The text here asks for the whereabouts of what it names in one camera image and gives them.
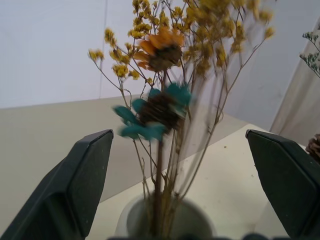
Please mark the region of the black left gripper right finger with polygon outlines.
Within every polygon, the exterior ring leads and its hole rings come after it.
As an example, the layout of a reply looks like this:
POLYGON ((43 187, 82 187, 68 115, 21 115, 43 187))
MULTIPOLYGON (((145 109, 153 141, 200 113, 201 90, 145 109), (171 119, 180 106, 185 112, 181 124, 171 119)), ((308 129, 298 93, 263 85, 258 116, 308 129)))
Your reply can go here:
POLYGON ((289 237, 320 238, 320 164, 293 140, 249 129, 262 189, 289 237))

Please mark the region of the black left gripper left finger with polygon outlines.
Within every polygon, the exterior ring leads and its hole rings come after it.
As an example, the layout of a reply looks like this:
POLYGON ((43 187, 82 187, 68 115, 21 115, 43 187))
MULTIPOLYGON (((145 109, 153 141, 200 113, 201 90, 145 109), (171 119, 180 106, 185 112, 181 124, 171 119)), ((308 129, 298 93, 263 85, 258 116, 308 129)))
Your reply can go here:
POLYGON ((0 240, 85 240, 105 185, 114 133, 78 140, 32 192, 0 240))

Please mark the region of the yellow dried flower bouquet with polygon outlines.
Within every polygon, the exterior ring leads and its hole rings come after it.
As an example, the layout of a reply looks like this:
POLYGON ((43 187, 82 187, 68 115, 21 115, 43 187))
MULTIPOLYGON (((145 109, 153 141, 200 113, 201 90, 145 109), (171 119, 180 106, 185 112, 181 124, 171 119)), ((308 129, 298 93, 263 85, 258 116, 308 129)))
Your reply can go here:
POLYGON ((182 210, 228 99, 275 30, 277 0, 129 0, 129 42, 111 28, 107 80, 121 93, 118 134, 133 142, 143 207, 133 234, 178 240, 191 233, 182 210))

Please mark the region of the pale green dried flower bouquet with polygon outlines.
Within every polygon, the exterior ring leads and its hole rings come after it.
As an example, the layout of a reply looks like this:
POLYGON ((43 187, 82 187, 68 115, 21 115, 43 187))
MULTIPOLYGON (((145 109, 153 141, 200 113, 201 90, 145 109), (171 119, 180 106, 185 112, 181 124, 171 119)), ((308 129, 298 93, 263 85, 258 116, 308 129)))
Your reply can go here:
MULTIPOLYGON (((314 31, 307 31, 302 34, 304 39, 307 39, 315 47, 314 53, 309 53, 305 55, 303 53, 299 54, 300 59, 312 70, 315 75, 320 79, 320 40, 319 35, 314 31)), ((308 141, 308 145, 305 148, 306 152, 320 164, 320 133, 314 135, 308 141)))

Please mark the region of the white ceramic vase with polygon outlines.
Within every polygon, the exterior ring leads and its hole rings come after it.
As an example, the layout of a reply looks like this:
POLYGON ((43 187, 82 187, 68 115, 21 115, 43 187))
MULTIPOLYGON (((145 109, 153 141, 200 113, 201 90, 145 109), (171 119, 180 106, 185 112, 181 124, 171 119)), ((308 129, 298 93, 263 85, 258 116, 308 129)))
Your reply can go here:
MULTIPOLYGON (((141 194, 127 203, 117 222, 117 237, 146 237, 150 228, 144 196, 141 194)), ((195 237, 206 240, 216 235, 208 215, 193 201, 184 199, 176 209, 169 238, 179 240, 195 237)))

